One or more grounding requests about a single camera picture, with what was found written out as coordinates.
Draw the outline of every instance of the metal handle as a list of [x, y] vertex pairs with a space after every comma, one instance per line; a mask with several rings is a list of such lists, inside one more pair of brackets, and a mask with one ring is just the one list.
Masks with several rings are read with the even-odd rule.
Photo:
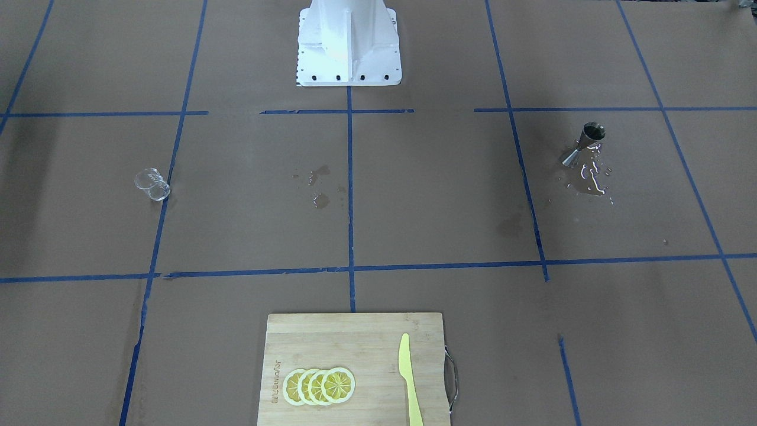
[[[447, 345], [444, 345], [444, 357], [450, 360], [452, 362], [452, 372], [455, 379], [455, 394], [452, 396], [452, 400], [449, 401], [450, 403], [450, 415], [452, 415], [452, 406], [455, 405], [455, 401], [457, 401], [457, 397], [459, 395], [459, 382], [457, 379], [457, 364], [455, 364], [455, 360], [452, 358], [452, 355], [450, 355], [450, 350], [447, 348]], [[447, 390], [447, 382], [444, 382], [444, 390]]]

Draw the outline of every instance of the cutting board handle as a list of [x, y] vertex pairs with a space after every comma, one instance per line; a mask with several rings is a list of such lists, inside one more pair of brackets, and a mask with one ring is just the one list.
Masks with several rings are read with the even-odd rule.
[[[453, 378], [454, 378], [454, 382], [455, 382], [455, 393], [452, 395], [452, 399], [450, 399], [450, 392], [447, 389], [447, 381], [444, 381], [444, 390], [447, 391], [447, 401], [449, 401], [449, 403], [450, 403], [450, 415], [452, 415], [452, 407], [455, 405], [455, 401], [457, 401], [457, 397], [459, 395], [459, 391], [458, 391], [458, 389], [459, 389], [459, 386], [458, 386], [459, 381], [458, 381], [458, 378], [457, 378], [457, 364], [455, 363], [455, 359], [452, 358], [452, 355], [450, 355], [450, 350], [449, 350], [449, 348], [447, 348], [447, 345], [444, 345], [444, 357], [446, 359], [449, 359], [450, 362], [452, 363], [452, 374], [453, 374]], [[445, 370], [446, 370], [446, 367], [447, 367], [447, 363], [446, 362], [444, 363], [444, 367], [445, 367]]]

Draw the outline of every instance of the metal object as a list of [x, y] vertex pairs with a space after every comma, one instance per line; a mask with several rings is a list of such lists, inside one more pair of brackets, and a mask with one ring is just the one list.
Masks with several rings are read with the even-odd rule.
[[450, 355], [450, 350], [447, 348], [447, 345], [444, 345], [444, 356], [447, 357], [447, 359], [449, 359], [452, 363], [452, 374], [455, 379], [455, 394], [452, 396], [452, 400], [450, 401], [450, 415], [452, 415], [452, 406], [454, 406], [455, 401], [457, 401], [460, 386], [457, 380], [457, 364], [455, 364], [455, 360], [452, 358], [452, 355]]
[[581, 135], [578, 140], [575, 141], [575, 147], [570, 151], [566, 151], [560, 157], [560, 163], [562, 165], [574, 168], [578, 164], [578, 156], [581, 151], [588, 146], [592, 146], [605, 138], [605, 127], [599, 123], [590, 122], [584, 124], [584, 129], [581, 131]]
[[300, 12], [299, 86], [393, 86], [402, 80], [397, 14], [383, 0], [313, 0]]
[[413, 380], [413, 363], [410, 361], [410, 335], [405, 333], [400, 340], [400, 375], [407, 382], [407, 411], [410, 417], [410, 426], [423, 426], [421, 408], [418, 405], [416, 384]]

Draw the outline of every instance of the plastic knife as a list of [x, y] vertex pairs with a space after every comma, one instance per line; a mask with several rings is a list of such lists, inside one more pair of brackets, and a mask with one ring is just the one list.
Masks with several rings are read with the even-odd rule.
[[410, 361], [410, 336], [405, 333], [400, 340], [400, 375], [407, 382], [407, 409], [410, 412], [410, 426], [423, 426], [421, 408], [418, 405], [416, 384], [413, 381], [413, 363]]

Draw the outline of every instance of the lemon slice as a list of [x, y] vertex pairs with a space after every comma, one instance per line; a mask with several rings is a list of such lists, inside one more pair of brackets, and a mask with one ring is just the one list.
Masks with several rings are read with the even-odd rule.
[[303, 372], [300, 378], [297, 380], [297, 395], [300, 397], [300, 401], [306, 403], [309, 406], [316, 405], [313, 401], [310, 400], [310, 398], [308, 398], [307, 394], [310, 386], [310, 378], [318, 371], [320, 371], [320, 369], [318, 368], [305, 370], [305, 372]]
[[289, 374], [284, 377], [284, 399], [287, 403], [290, 403], [293, 406], [305, 405], [300, 398], [300, 394], [297, 392], [297, 383], [304, 372], [304, 368], [298, 368], [297, 370], [290, 371]]
[[328, 370], [321, 382], [321, 392], [330, 403], [343, 403], [350, 399], [354, 391], [355, 376], [344, 367]]
[[321, 383], [329, 370], [318, 370], [317, 373], [310, 376], [310, 381], [307, 384], [307, 397], [313, 401], [317, 406], [330, 406], [332, 403], [323, 396]]

